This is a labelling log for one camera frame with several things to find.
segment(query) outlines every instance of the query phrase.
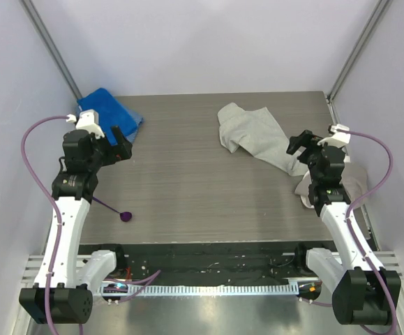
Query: metal frame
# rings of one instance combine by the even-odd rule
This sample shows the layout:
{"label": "metal frame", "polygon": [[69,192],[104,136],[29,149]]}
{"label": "metal frame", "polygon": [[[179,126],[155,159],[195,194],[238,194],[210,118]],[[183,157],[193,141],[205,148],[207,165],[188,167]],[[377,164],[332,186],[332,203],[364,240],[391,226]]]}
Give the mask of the metal frame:
{"label": "metal frame", "polygon": [[349,74],[350,70],[354,66],[355,62],[359,58],[360,54],[362,53],[364,47],[369,41],[369,38],[372,36],[375,28],[380,23],[383,15],[386,13],[389,5],[391,5],[392,0],[379,0],[377,5],[375,6],[371,16],[369,17],[366,26],[363,28],[363,31],[358,38],[357,43],[355,43],[354,48],[352,49],[349,57],[347,58],[344,67],[341,69],[338,78],[332,87],[330,94],[327,96],[329,101],[333,101],[340,91],[341,86],[343,85],[344,81],[346,80],[347,75]]}
{"label": "metal frame", "polygon": [[53,41],[50,33],[48,32],[47,27],[43,23],[42,18],[39,15],[39,12],[37,11],[36,7],[34,6],[33,1],[32,0],[20,0],[20,3],[22,4],[23,8],[25,9],[25,12],[27,13],[31,22],[33,22],[34,28],[36,28],[36,31],[38,32],[40,38],[44,42],[45,47],[50,52],[51,57],[53,57],[54,62],[56,63],[57,67],[59,68],[59,71],[61,71],[61,74],[63,75],[64,80],[67,82],[68,86],[70,87],[70,90],[72,91],[73,95],[75,96],[76,99],[81,99],[82,94],[81,94],[79,88],[77,87],[76,82],[70,73],[70,70],[68,69],[67,65],[65,64],[65,61],[63,61],[61,53],[58,51],[56,45],[54,44],[54,41]]}
{"label": "metal frame", "polygon": [[[294,253],[283,253],[283,256],[293,256]],[[341,259],[338,253],[332,253],[334,256],[334,259],[336,259],[339,263],[341,263]],[[394,270],[397,271],[402,280],[402,274],[400,271],[400,268],[397,263],[396,256],[394,255],[393,252],[391,251],[380,251],[380,252],[375,252],[375,255],[378,257],[378,259],[383,263],[386,269],[388,270]],[[91,256],[90,255],[78,255],[76,259],[76,270],[79,271],[83,266],[85,266],[84,260],[88,260]],[[27,265],[25,267],[25,271],[23,274],[23,279],[22,279],[22,287],[31,287],[33,285],[34,278],[36,277],[36,274],[38,273],[43,261],[43,256],[41,255],[32,255],[29,256]],[[290,282],[292,285],[295,282],[298,284],[300,283],[305,283],[305,282],[315,282],[318,281],[318,277],[291,277]],[[191,292],[179,292],[179,286],[163,286],[161,288],[160,292],[152,292],[150,294],[145,294],[145,295],[140,295],[144,297],[166,297],[169,295],[172,296],[185,296],[185,297],[191,297],[191,296],[202,296],[205,295],[205,291],[208,291],[209,295],[217,295],[216,291],[213,288],[192,288],[195,290],[191,290]],[[250,289],[251,287],[248,287],[250,290],[249,293],[243,292],[241,295],[260,295],[262,292],[259,292],[259,290],[255,290],[251,292],[252,290]],[[228,289],[221,290],[219,292],[219,295],[231,295],[228,292]],[[398,300],[398,314],[399,314],[399,322],[401,325],[401,329],[403,330],[404,333],[404,292],[401,290],[401,295]],[[15,326],[12,331],[12,335],[26,335],[27,330],[29,327],[29,322],[30,322],[30,316],[29,314],[19,305],[18,310],[17,310],[17,321],[15,323]]]}
{"label": "metal frame", "polygon": [[[25,9],[27,15],[29,16],[30,20],[33,22],[33,25],[36,31],[39,33],[42,41],[44,42],[46,48],[48,49],[49,53],[51,54],[54,62],[58,66],[61,74],[63,75],[64,80],[67,82],[67,85],[70,87],[73,95],[76,99],[82,98],[82,94],[79,88],[76,85],[76,82],[73,79],[65,61],[63,60],[60,52],[58,51],[54,41],[49,34],[45,24],[43,23],[36,7],[34,6],[32,0],[20,0],[23,8]],[[360,34],[360,37],[355,44],[354,48],[352,49],[349,57],[347,58],[343,69],[341,70],[339,76],[337,77],[331,92],[327,95],[327,103],[331,112],[331,117],[335,124],[339,123],[339,118],[336,113],[336,108],[334,106],[334,99],[336,98],[338,92],[340,91],[341,87],[343,86],[344,81],[346,80],[349,72],[351,71],[352,67],[355,65],[357,59],[361,55],[364,50],[364,47],[368,43],[369,38],[372,36],[373,32],[375,31],[376,26],[380,23],[383,15],[386,13],[389,5],[392,3],[392,0],[379,0],[377,5],[375,6],[373,13],[371,14],[366,26],[364,27],[363,31]],[[371,222],[369,221],[369,217],[366,211],[365,206],[362,206],[364,218],[366,224],[369,228],[371,228]],[[28,287],[30,284],[26,277],[27,273],[24,275],[24,280],[22,281],[22,285]],[[398,321],[401,326],[402,331],[404,332],[404,288],[401,290],[401,295],[398,301]],[[29,325],[29,315],[25,312],[25,310],[18,306],[18,314],[17,319],[14,325],[14,329],[12,335],[25,335],[27,333],[28,325]]]}

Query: gray fabric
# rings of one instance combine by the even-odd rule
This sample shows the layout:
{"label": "gray fabric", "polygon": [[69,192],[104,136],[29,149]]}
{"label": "gray fabric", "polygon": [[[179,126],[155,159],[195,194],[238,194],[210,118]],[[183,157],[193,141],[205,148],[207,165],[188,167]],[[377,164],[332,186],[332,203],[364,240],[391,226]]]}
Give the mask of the gray fabric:
{"label": "gray fabric", "polygon": [[[351,201],[357,199],[360,195],[363,195],[368,191],[368,175],[366,170],[356,163],[345,163],[343,174],[341,175],[341,182],[349,195]],[[308,201],[308,186],[312,183],[310,174],[306,174],[297,188],[294,190],[294,194],[300,195],[302,202],[309,207],[311,206]]]}
{"label": "gray fabric", "polygon": [[307,172],[307,166],[297,160],[299,151],[293,156],[285,153],[288,147],[287,136],[266,107],[245,111],[235,103],[230,103],[217,116],[220,143],[231,153],[240,146],[290,176],[301,176]]}

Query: blue cloth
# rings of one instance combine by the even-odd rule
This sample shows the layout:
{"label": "blue cloth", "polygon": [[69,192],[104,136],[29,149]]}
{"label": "blue cloth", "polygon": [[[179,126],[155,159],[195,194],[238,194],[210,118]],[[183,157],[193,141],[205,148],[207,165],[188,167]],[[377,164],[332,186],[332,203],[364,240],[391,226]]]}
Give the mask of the blue cloth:
{"label": "blue cloth", "polygon": [[107,89],[97,89],[85,98],[79,99],[77,103],[83,111],[95,110],[98,112],[99,126],[103,129],[111,145],[117,143],[111,126],[119,126],[127,140],[133,142],[138,127],[143,122],[141,115],[125,108]]}

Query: black base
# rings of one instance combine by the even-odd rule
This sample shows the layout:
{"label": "black base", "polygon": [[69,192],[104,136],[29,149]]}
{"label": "black base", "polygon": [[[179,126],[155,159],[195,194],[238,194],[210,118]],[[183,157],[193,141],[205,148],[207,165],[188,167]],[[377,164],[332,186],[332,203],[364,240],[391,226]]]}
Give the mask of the black base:
{"label": "black base", "polygon": [[[282,285],[286,278],[312,276],[293,255],[299,242],[242,242],[213,244],[124,244],[134,279],[161,270],[156,285]],[[307,248],[328,248],[332,241],[308,241]],[[91,255],[100,245],[82,245],[81,255]]]}
{"label": "black base", "polygon": [[[380,270],[394,304],[397,306],[401,279],[397,272]],[[347,270],[332,294],[334,314],[342,325],[390,325],[387,298],[371,271]]]}
{"label": "black base", "polygon": [[[38,324],[47,323],[44,288],[22,288],[19,303]],[[52,288],[50,306],[54,323],[84,324],[90,318],[93,296],[85,288]]]}

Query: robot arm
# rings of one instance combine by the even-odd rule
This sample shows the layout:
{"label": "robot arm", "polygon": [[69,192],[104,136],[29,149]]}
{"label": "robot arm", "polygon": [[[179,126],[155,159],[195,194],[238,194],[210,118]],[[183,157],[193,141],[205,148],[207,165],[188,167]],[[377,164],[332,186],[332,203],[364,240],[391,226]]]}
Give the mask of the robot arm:
{"label": "robot arm", "polygon": [[308,198],[317,215],[329,229],[342,264],[339,264],[324,248],[307,251],[307,267],[315,272],[332,293],[332,307],[336,319],[342,325],[390,325],[391,311],[387,298],[366,259],[369,258],[379,271],[391,293],[395,305],[401,288],[397,272],[387,271],[367,244],[359,229],[353,211],[350,224],[364,254],[357,247],[346,222],[350,199],[341,184],[345,153],[341,149],[350,141],[350,135],[342,125],[331,126],[330,137],[321,138],[304,131],[291,137],[288,154],[300,147],[306,149],[298,160],[308,166],[312,184]]}
{"label": "robot arm", "polygon": [[[68,121],[76,122],[69,116]],[[93,294],[104,278],[115,269],[125,269],[124,253],[116,248],[96,251],[77,273],[76,258],[85,218],[98,185],[96,176],[106,165],[129,159],[132,144],[118,126],[112,127],[117,145],[110,145],[98,123],[98,114],[88,110],[80,114],[75,130],[63,137],[61,169],[52,184],[54,198],[62,217],[62,229],[54,273],[50,284],[50,308],[54,323],[85,323],[91,314]],[[46,323],[44,296],[48,265],[54,252],[57,218],[52,226],[42,265],[32,288],[23,288],[19,302],[37,323]]]}

